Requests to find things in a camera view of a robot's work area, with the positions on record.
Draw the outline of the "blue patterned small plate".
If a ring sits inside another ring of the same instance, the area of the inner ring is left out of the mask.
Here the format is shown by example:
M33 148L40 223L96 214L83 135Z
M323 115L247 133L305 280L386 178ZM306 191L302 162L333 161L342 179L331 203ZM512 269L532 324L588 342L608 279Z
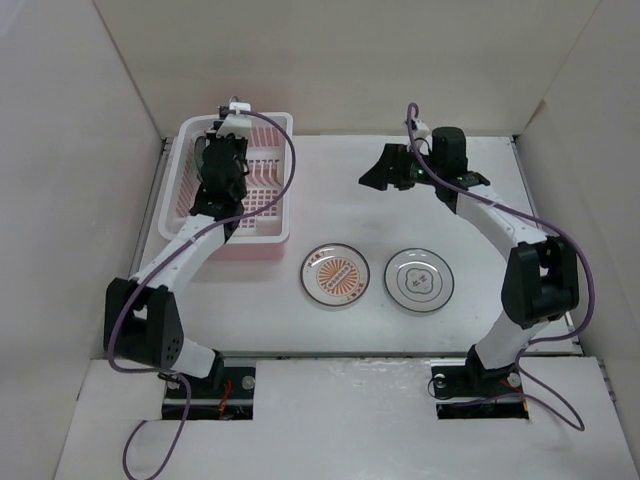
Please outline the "blue patterned small plate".
M207 146L207 140L205 136L198 136L194 142L193 148L193 160L196 168L196 178L199 182L202 181L202 167L204 165L204 150Z

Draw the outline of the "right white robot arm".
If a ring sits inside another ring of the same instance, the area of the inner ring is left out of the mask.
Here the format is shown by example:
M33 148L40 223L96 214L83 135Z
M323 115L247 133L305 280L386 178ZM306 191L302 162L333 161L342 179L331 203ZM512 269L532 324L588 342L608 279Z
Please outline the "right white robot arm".
M489 180L468 167L467 141L458 127L438 127L421 153L415 143L386 144L379 160L359 179L384 191L434 188L436 197L472 224L506 261L502 312L489 332L472 345L462 366L432 370L439 399L495 397L514 392L508 379L534 337L579 302L577 255L559 235L499 208Z

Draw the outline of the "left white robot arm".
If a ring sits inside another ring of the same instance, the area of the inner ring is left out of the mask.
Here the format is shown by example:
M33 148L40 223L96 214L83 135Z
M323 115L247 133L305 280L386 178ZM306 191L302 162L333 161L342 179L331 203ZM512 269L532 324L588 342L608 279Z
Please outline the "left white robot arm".
M137 363L139 373L188 379L204 397L223 387L223 356L186 336L177 296L238 228L247 195L247 147L233 134L208 135L200 185L183 227L146 267L109 284L104 347L111 364L125 358Z

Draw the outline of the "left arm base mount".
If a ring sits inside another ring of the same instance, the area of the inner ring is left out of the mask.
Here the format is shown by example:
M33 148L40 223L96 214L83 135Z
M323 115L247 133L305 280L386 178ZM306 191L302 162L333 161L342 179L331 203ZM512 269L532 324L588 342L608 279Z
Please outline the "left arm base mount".
M167 376L161 406L162 420L180 420L186 405L187 391L182 382ZM206 379L188 378L191 402L188 420L248 421L253 419L256 386L255 365L226 366L220 384Z

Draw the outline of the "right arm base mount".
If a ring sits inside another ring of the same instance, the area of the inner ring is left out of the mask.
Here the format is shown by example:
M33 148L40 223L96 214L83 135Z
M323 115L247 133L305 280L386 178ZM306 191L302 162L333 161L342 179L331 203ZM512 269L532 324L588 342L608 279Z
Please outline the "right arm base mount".
M513 369L476 379L465 365L434 364L428 393L439 420L528 420L522 380Z

